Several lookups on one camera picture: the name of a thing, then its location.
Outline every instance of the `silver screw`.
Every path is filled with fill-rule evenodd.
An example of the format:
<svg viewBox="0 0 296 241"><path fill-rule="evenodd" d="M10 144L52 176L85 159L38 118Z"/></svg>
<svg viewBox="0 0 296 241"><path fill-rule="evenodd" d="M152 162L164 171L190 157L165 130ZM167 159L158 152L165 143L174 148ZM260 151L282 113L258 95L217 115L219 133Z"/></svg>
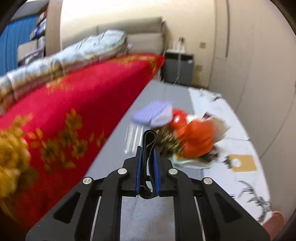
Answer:
<svg viewBox="0 0 296 241"><path fill-rule="evenodd" d="M178 173L178 170L177 169L175 169L175 168L171 168L171 169L169 169L169 174L171 174L171 175L176 175L177 173Z"/></svg>
<svg viewBox="0 0 296 241"><path fill-rule="evenodd" d="M118 169L117 172L122 175L122 174L126 174L128 171L125 168L120 168L120 169Z"/></svg>
<svg viewBox="0 0 296 241"><path fill-rule="evenodd" d="M204 179L204 183L210 185L210 184L213 183L213 180L210 179L209 177L206 177L206 178Z"/></svg>
<svg viewBox="0 0 296 241"><path fill-rule="evenodd" d="M86 177L83 179L82 181L84 184L90 184L91 183L91 178L90 177Z"/></svg>

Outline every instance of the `pile of clothes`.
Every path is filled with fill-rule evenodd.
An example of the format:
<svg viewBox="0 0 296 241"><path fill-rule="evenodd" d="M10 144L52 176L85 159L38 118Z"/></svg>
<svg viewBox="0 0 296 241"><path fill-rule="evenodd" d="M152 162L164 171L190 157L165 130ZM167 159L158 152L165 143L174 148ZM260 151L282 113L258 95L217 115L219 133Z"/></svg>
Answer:
<svg viewBox="0 0 296 241"><path fill-rule="evenodd" d="M224 121L206 113L203 117L174 109L171 102L153 101L133 113L132 121L150 125L157 132L160 155L181 167L209 168L217 159L214 144L224 138Z"/></svg>

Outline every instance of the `wall outlet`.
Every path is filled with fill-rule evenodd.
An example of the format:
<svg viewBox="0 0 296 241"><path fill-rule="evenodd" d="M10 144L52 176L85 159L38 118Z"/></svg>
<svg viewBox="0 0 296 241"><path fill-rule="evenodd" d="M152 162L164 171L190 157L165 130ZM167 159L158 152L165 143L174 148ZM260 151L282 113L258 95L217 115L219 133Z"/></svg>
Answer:
<svg viewBox="0 0 296 241"><path fill-rule="evenodd" d="M205 49L207 47L206 42L200 42L200 49Z"/></svg>
<svg viewBox="0 0 296 241"><path fill-rule="evenodd" d="M195 66L195 71L201 72L202 71L202 65L201 64L197 64Z"/></svg>

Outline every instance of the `brown paper tag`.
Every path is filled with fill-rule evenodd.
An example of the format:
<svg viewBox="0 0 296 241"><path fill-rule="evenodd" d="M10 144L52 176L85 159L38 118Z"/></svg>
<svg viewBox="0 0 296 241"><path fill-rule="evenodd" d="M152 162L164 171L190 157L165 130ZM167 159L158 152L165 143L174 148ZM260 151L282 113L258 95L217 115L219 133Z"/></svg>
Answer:
<svg viewBox="0 0 296 241"><path fill-rule="evenodd" d="M256 165L252 155L229 155L230 167L234 172L256 171Z"/></svg>

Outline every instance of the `bed headboard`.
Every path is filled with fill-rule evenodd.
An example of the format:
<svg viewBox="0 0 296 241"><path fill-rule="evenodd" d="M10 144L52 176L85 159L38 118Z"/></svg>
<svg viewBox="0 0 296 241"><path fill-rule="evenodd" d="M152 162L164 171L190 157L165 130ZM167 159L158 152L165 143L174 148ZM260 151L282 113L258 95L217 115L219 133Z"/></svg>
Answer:
<svg viewBox="0 0 296 241"><path fill-rule="evenodd" d="M163 54L167 49L166 26L161 17L142 18L97 25L65 39L63 49L77 43L90 35L98 35L108 29L125 31L128 42L133 44L130 53Z"/></svg>

